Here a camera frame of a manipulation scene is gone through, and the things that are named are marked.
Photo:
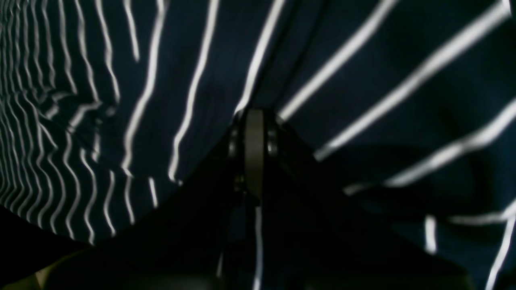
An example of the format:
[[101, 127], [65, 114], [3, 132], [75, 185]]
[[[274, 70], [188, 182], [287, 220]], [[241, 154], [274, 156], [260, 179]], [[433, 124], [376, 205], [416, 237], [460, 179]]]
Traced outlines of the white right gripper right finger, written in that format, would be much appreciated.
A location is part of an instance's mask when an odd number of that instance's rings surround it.
[[331, 184], [307, 147], [255, 110], [264, 290], [472, 290], [463, 268], [430, 255]]

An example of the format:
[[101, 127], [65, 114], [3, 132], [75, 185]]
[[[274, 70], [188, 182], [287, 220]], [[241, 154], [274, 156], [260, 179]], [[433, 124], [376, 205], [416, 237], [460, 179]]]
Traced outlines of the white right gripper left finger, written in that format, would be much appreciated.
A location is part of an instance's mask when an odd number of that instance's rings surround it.
[[155, 211], [116, 237], [59, 263], [46, 290], [224, 290], [223, 252], [246, 204], [249, 141], [245, 110], [188, 180]]

